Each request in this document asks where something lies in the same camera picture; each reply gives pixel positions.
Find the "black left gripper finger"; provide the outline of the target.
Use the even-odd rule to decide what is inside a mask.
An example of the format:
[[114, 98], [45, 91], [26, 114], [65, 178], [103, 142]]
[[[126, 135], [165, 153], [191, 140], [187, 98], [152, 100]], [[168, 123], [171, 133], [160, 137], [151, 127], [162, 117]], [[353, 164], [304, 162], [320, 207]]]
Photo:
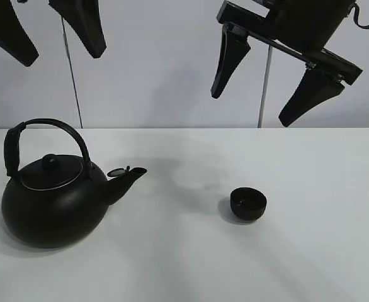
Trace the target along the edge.
[[0, 0], [0, 47], [25, 67], [31, 66], [39, 56], [11, 1], [7, 0]]
[[98, 0], [50, 0], [49, 5], [63, 17], [94, 59], [106, 50]]

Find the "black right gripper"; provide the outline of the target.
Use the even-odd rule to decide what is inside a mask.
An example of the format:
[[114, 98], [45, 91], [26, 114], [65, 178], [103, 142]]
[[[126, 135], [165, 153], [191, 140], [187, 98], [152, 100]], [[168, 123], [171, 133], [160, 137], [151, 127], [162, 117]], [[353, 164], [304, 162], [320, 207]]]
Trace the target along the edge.
[[[218, 99], [232, 74], [250, 51], [248, 34], [278, 50], [339, 76], [352, 85], [362, 70], [325, 49], [326, 43], [348, 16], [354, 1], [260, 1], [269, 9], [263, 17], [224, 1], [217, 21], [222, 40], [211, 95]], [[307, 69], [278, 118], [290, 126], [312, 108], [340, 95], [344, 86], [320, 69]]]

